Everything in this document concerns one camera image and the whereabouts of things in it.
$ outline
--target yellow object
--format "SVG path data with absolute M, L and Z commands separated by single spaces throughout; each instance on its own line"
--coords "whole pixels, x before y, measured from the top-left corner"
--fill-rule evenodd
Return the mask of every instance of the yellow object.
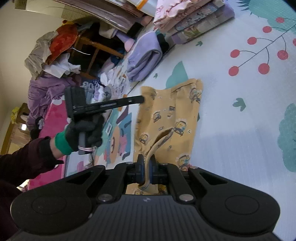
M 188 170 L 201 93 L 202 82 L 196 79 L 165 90 L 141 88 L 145 102 L 140 105 L 137 117 L 133 160 L 143 154 L 145 184 L 140 187 L 128 185 L 127 194 L 141 192 L 149 195 L 164 191 L 149 184 L 149 160 L 153 154 L 160 163 L 171 163 L 180 170 Z
M 140 2 L 140 4 L 137 6 L 137 9 L 138 9 L 138 10 L 141 10 L 141 8 L 146 4 L 146 2 L 148 2 L 148 0 L 142 0 L 142 1 Z
M 11 111 L 11 123 L 14 124 L 16 119 L 17 119 L 17 114 L 19 112 L 20 108 L 19 107 L 15 107 L 12 111 Z
M 66 24 L 70 24 L 70 25 L 72 25 L 72 24 L 75 24 L 75 23 L 73 23 L 73 22 L 71 22 L 71 21 L 64 20 L 63 23 L 62 23 L 62 26 L 63 26 L 63 25 L 66 25 Z

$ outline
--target folded purple towel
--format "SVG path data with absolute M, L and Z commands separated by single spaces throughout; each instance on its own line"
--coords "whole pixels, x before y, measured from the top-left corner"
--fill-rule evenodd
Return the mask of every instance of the folded purple towel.
M 140 37 L 128 58 L 127 77 L 130 82 L 142 81 L 161 60 L 163 53 L 155 32 Z

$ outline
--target folded blanket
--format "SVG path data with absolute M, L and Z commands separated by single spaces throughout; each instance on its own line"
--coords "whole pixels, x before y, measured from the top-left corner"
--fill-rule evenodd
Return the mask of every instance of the folded blanket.
M 172 36 L 174 33 L 181 31 L 192 24 L 202 20 L 206 16 L 216 12 L 220 7 L 224 6 L 224 0 L 213 0 L 193 13 L 187 15 L 183 20 L 178 22 L 174 27 L 167 31 L 167 36 Z
M 232 17 L 234 17 L 233 9 L 228 4 L 225 4 L 225 6 L 219 8 L 216 12 L 205 17 L 203 20 L 175 33 L 171 38 L 176 44 L 184 44 Z
M 165 29 L 169 30 L 174 26 L 170 25 L 170 28 L 166 27 L 171 19 L 177 18 L 177 22 L 181 21 L 186 15 L 205 5 L 209 1 L 210 0 L 158 0 L 154 25 L 162 32 L 165 32 Z
M 138 39 L 128 58 L 127 77 L 130 82 L 143 80 L 156 67 L 163 53 L 155 32 L 148 32 Z
M 195 10 L 201 8 L 205 4 L 207 4 L 210 0 L 199 0 L 196 3 L 192 3 L 187 5 L 186 9 L 179 10 L 178 13 L 174 17 L 167 18 L 165 23 L 159 24 L 156 23 L 155 25 L 159 28 L 162 33 L 166 33 L 172 27 L 174 27 L 178 22 L 184 19 L 188 14 L 191 14 Z

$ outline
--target gloved hand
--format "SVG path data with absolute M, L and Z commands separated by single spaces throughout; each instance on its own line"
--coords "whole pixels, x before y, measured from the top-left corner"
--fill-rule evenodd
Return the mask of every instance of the gloved hand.
M 67 128 L 55 136 L 55 146 L 64 155 L 69 155 L 73 151 L 78 151 L 78 138 L 80 132 L 90 132 L 87 141 L 91 146 L 99 147 L 102 144 L 102 130 L 104 117 L 97 114 L 93 117 L 94 121 L 80 120 L 72 121 Z

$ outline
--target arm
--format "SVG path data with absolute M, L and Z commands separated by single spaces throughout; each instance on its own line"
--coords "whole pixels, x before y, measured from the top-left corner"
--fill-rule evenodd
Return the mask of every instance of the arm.
M 40 173 L 48 172 L 63 161 L 57 160 L 64 155 L 78 150 L 80 131 L 89 131 L 88 142 L 92 146 L 102 143 L 102 128 L 104 117 L 101 115 L 98 123 L 89 121 L 71 122 L 66 130 L 49 137 L 31 141 L 13 154 L 0 156 L 0 179 L 19 186 L 27 179 L 33 179 Z
M 27 179 L 48 172 L 63 161 L 63 154 L 56 148 L 54 138 L 39 138 L 31 141 L 13 154 L 0 156 L 0 179 L 19 186 Z

